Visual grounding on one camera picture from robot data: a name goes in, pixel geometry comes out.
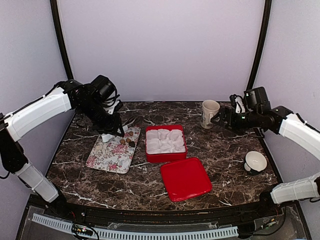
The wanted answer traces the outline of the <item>floral rectangular tray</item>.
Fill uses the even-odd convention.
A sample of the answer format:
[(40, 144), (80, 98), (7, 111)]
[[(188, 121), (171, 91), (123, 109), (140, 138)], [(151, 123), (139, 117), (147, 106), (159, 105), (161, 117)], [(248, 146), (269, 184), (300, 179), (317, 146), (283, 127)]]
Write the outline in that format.
[[(86, 160), (85, 166), (95, 170), (101, 170), (117, 174), (126, 174), (129, 171), (133, 156), (138, 144), (141, 129), (137, 126), (130, 127), (124, 137), (115, 136), (110, 141), (104, 143), (102, 137), (98, 137)], [(135, 142), (135, 147), (130, 147), (126, 139), (130, 138)], [(96, 151), (96, 146), (103, 146), (103, 150)]]

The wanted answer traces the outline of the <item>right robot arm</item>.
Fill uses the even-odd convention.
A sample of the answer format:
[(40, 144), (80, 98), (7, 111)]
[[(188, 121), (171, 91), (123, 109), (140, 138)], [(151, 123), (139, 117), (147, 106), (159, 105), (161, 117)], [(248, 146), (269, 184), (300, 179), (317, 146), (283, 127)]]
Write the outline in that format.
[[(230, 96), (231, 107), (221, 107), (218, 113), (210, 117), (217, 124), (231, 131), (250, 128), (270, 130), (307, 150), (317, 159), (320, 157), (320, 131), (284, 106), (271, 107), (264, 87), (246, 90), (244, 96)], [(320, 199), (320, 175), (295, 181), (280, 183), (270, 191), (270, 197), (255, 205), (255, 213), (266, 217), (274, 210), (275, 204), (295, 200)]]

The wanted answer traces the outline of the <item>left black frame post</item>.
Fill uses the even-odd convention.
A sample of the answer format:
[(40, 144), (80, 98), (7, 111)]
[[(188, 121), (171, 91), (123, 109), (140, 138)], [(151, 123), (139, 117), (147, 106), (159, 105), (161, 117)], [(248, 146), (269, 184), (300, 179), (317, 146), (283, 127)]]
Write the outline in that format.
[(57, 0), (50, 0), (50, 9), (51, 9), (51, 15), (56, 35), (56, 40), (59, 47), (60, 56), (62, 59), (63, 67), (65, 70), (65, 74), (67, 76), (68, 80), (71, 80), (74, 78), (72, 67), (70, 64), (69, 56), (67, 53), (67, 48), (65, 44), (64, 34), (63, 34), (63, 28), (61, 24), (61, 18), (60, 18), (60, 12), (59, 12), (59, 6)]

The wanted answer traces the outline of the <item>small circuit board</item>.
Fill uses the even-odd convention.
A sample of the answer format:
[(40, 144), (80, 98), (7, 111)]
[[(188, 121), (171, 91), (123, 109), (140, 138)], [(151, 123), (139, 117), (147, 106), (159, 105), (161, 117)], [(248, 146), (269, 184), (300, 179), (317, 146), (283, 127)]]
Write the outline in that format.
[(92, 237), (94, 235), (94, 232), (83, 225), (73, 224), (71, 227), (71, 232), (75, 234), (76, 236), (80, 237)]

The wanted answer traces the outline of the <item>red box with paper cups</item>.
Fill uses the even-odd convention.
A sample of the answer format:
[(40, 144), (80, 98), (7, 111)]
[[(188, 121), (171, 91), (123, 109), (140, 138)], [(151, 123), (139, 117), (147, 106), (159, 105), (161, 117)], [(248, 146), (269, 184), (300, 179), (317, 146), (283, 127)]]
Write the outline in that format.
[(187, 144), (181, 125), (148, 126), (145, 130), (146, 160), (165, 163), (187, 157)]

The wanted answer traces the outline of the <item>dark chocolate piece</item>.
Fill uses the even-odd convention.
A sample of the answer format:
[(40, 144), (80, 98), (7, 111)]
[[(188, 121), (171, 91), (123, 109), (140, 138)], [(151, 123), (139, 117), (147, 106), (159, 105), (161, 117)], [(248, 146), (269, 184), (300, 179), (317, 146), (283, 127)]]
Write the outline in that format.
[(131, 148), (134, 148), (136, 146), (135, 142), (134, 141), (130, 141), (128, 143), (128, 145), (131, 147)]

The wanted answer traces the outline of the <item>right black frame post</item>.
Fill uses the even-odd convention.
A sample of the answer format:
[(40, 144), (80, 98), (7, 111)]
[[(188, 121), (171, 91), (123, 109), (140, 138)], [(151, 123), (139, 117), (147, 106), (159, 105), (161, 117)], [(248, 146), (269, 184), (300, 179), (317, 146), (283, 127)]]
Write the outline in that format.
[(260, 66), (260, 62), (261, 62), (261, 58), (262, 58), (262, 54), (265, 46), (265, 41), (267, 37), (269, 20), (271, 15), (271, 8), (272, 8), (272, 0), (265, 0), (257, 47), (256, 47), (250, 75), (248, 78), (246, 90), (251, 90), (255, 84), (255, 80), (258, 74), (258, 70), (259, 70), (259, 66)]

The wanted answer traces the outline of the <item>white and dark bowl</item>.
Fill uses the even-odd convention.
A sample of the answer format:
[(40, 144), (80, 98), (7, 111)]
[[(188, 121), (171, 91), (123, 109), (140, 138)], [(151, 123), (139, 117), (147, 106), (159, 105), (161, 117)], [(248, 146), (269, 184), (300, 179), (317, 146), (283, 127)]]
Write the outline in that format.
[(244, 158), (244, 169), (249, 175), (255, 176), (267, 168), (268, 162), (265, 156), (257, 151), (250, 151)]

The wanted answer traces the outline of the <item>black front table rail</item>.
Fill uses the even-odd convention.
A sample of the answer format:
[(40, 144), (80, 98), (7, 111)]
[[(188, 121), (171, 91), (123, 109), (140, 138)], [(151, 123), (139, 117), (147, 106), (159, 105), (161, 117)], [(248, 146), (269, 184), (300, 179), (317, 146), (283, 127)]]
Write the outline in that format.
[(259, 204), (244, 204), (240, 206), (181, 210), (181, 211), (138, 211), (116, 210), (102, 207), (85, 206), (66, 203), (70, 216), (81, 223), (105, 224), (115, 221), (129, 224), (189, 224), (216, 221), (223, 224), (246, 224), (253, 220), (268, 217), (269, 210), (262, 211)]

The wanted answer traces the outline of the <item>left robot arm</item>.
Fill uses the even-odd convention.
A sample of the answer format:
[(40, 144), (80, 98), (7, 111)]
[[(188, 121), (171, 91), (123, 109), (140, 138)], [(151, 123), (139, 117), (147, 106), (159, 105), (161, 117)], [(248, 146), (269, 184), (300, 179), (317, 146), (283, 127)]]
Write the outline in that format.
[(71, 208), (62, 200), (63, 194), (28, 160), (19, 140), (44, 122), (70, 110), (81, 111), (99, 134), (122, 137), (125, 131), (117, 110), (123, 104), (118, 97), (117, 88), (109, 78), (98, 75), (86, 84), (74, 79), (60, 81), (34, 101), (6, 115), (1, 114), (2, 166), (51, 204), (51, 210), (58, 217), (67, 218)]

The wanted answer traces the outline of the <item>cream ceramic mug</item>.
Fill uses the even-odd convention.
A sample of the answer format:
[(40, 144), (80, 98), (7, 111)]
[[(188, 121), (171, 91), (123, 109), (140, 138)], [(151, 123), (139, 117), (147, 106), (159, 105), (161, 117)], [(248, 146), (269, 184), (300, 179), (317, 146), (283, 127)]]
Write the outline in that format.
[(200, 125), (204, 129), (211, 129), (213, 123), (212, 118), (215, 117), (220, 110), (220, 104), (214, 100), (207, 99), (202, 102), (202, 114)]

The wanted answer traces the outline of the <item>red box lid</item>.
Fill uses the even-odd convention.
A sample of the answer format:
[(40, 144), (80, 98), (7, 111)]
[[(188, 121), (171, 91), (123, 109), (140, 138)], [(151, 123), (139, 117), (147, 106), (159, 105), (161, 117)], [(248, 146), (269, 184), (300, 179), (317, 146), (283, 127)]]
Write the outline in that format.
[(172, 202), (182, 202), (212, 190), (210, 178), (196, 157), (166, 163), (161, 166), (160, 173)]

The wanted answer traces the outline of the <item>black frame post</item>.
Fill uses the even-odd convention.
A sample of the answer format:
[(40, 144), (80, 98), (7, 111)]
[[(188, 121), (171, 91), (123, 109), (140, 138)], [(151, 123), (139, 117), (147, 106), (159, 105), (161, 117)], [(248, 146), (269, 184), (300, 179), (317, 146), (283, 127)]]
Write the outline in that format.
[(272, 0), (265, 0), (257, 47), (256, 47), (250, 75), (248, 78), (246, 90), (251, 90), (255, 84), (255, 80), (258, 74), (258, 70), (259, 70), (259, 66), (260, 66), (260, 62), (261, 62), (261, 58), (262, 58), (262, 54), (265, 46), (265, 41), (267, 37), (269, 20), (271, 15), (271, 8), (272, 8)]
[(61, 18), (60, 18), (60, 12), (59, 12), (59, 6), (57, 0), (50, 0), (50, 9), (51, 9), (51, 15), (56, 35), (56, 40), (59, 47), (60, 56), (62, 59), (63, 67), (65, 70), (65, 74), (67, 76), (68, 80), (71, 80), (74, 78), (72, 67), (70, 64), (69, 56), (67, 53), (67, 48), (65, 44), (64, 34), (63, 34), (63, 28), (61, 24)]

